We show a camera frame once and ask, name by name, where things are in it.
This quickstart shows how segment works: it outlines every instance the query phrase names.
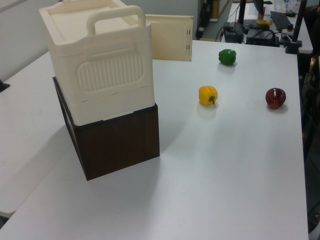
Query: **storage box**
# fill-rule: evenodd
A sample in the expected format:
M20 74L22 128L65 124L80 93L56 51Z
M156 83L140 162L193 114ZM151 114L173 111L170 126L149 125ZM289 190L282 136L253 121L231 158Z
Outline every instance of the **storage box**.
M160 155L158 106L76 126L58 81L54 78L65 124L87 180Z
M75 125L155 105L151 25L141 8L119 0L64 0L39 11Z

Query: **box handle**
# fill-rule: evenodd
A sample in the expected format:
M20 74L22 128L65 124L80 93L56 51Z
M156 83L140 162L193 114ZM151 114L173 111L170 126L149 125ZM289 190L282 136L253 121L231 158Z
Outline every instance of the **box handle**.
M86 21L86 29L88 31L88 35L96 34L95 23L101 20L106 19L115 19L120 17L126 17L131 15L138 16L138 24L139 27L146 26L146 16L144 11L138 6L125 6L125 7L117 7L113 9L109 9L107 11L101 11L91 14Z

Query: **bell pepper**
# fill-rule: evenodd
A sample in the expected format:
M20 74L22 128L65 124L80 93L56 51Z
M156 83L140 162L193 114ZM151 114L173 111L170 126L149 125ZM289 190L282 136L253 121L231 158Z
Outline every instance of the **bell pepper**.
M231 49L224 49L219 52L219 60L222 64L230 66L236 61L236 51Z
M199 102L203 105L214 105L218 99L218 91L213 86L199 88Z

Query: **table surface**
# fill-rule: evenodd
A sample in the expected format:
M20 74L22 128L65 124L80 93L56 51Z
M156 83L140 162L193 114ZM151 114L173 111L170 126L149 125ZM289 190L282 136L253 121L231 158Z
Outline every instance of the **table surface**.
M72 146L49 54L0 93L0 216L9 218Z
M222 65L230 48L236 62ZM70 147L0 239L307 240L297 57L207 41L192 49L191 62L153 61L160 157L86 181ZM49 54L41 61L51 65ZM215 106L199 104L206 85ZM286 92L278 110L265 101L274 87Z
M231 5L231 9L230 9L230 13L229 13L229 17L234 13L234 11L236 10L236 8L239 6L239 3L232 3ZM273 11L273 5L266 5L266 7L268 7L268 9ZM255 6L253 3L246 3L245 4L245 12L244 12L244 19L257 19L258 17L258 11L254 10L252 11L252 9L255 9ZM270 15L265 15L264 16L265 20L271 20ZM297 15L295 17L288 17L289 21L293 24L293 26L295 26L296 21L297 21ZM235 14L232 15L229 20L229 22L234 22L235 21ZM270 29L274 32L276 31L276 26L274 24L272 24L270 26ZM313 47L311 44L311 40L309 37L309 33L307 30L307 26L305 23L305 20L302 20L301 23L301 27L300 27L300 32L298 35L298 40L302 41L302 46L299 48L299 53L300 54L311 54L313 52Z

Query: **brown box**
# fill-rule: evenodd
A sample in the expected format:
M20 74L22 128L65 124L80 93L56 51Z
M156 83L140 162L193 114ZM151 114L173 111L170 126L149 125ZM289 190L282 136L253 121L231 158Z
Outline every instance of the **brown box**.
M55 77L53 81L65 124L87 180L160 155L157 104L110 120L77 126Z

